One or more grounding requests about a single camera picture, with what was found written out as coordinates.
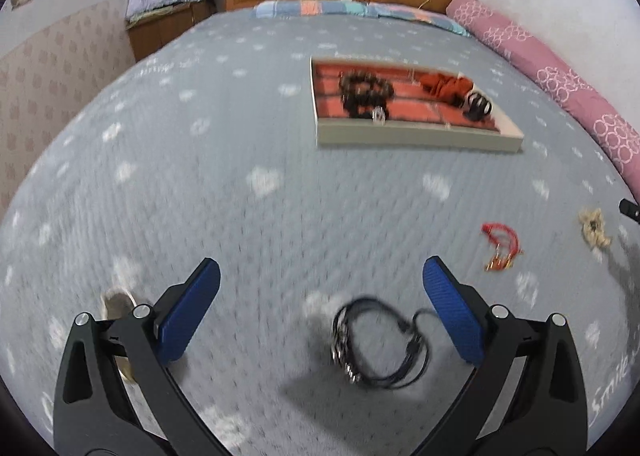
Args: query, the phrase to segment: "colorful quilt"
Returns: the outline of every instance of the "colorful quilt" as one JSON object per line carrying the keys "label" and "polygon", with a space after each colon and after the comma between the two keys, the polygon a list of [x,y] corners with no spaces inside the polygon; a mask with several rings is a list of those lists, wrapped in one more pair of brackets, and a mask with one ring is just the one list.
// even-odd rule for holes
{"label": "colorful quilt", "polygon": [[254,8],[258,18],[325,16],[341,14],[347,16],[391,17],[436,26],[448,32],[470,37],[471,34],[453,19],[436,12],[420,10],[402,4],[359,3],[340,0],[272,0],[263,1]]}

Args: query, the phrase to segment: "black cable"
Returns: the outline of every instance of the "black cable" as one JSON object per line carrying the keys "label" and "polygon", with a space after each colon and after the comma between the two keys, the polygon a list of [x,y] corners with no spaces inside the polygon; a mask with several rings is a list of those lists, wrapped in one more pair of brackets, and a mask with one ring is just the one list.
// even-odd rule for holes
{"label": "black cable", "polygon": [[[364,312],[372,310],[390,315],[395,319],[398,328],[403,334],[411,335],[406,346],[404,360],[398,369],[385,376],[369,375],[362,367],[362,364],[358,362],[353,345],[350,324]],[[332,333],[334,335],[332,357],[334,363],[344,370],[354,384],[362,384],[378,389],[402,389],[410,386],[424,375],[429,362],[429,343],[426,337],[418,330],[417,319],[423,313],[430,312],[428,309],[419,309],[409,321],[398,310],[375,297],[363,296],[348,302],[337,311],[332,325]],[[420,370],[417,375],[404,382],[411,370],[416,366],[422,352],[424,352],[424,360]]]}

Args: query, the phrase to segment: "metal clip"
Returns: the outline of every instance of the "metal clip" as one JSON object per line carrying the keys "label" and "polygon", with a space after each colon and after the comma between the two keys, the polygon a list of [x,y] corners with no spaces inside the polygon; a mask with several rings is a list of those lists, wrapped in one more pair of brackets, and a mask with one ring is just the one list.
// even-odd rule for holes
{"label": "metal clip", "polygon": [[386,121],[385,110],[381,106],[376,106],[371,112],[373,123],[382,126]]}
{"label": "metal clip", "polygon": [[360,375],[351,369],[351,365],[345,365],[344,372],[347,374],[352,384],[357,384],[360,381]]}

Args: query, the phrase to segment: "blue gripper pad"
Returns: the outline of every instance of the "blue gripper pad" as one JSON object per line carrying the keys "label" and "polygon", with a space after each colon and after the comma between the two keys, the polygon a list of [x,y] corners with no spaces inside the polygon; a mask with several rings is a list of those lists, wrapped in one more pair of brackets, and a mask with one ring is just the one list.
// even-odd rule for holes
{"label": "blue gripper pad", "polygon": [[156,357],[166,366],[184,353],[200,321],[220,289],[220,267],[212,259],[205,259],[184,285],[177,302],[158,328]]}
{"label": "blue gripper pad", "polygon": [[460,285],[437,256],[422,270],[424,289],[460,356],[475,367],[484,359],[484,331],[458,291]]}

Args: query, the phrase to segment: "beige hair tie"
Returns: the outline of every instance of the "beige hair tie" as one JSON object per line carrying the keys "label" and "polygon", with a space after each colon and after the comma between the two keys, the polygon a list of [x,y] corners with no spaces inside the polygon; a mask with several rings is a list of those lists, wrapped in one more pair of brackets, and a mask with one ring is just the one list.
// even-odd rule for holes
{"label": "beige hair tie", "polygon": [[604,233],[604,218],[601,209],[593,211],[583,209],[578,213],[578,219],[582,224],[582,235],[591,248],[596,246],[609,248],[611,238],[608,238]]}

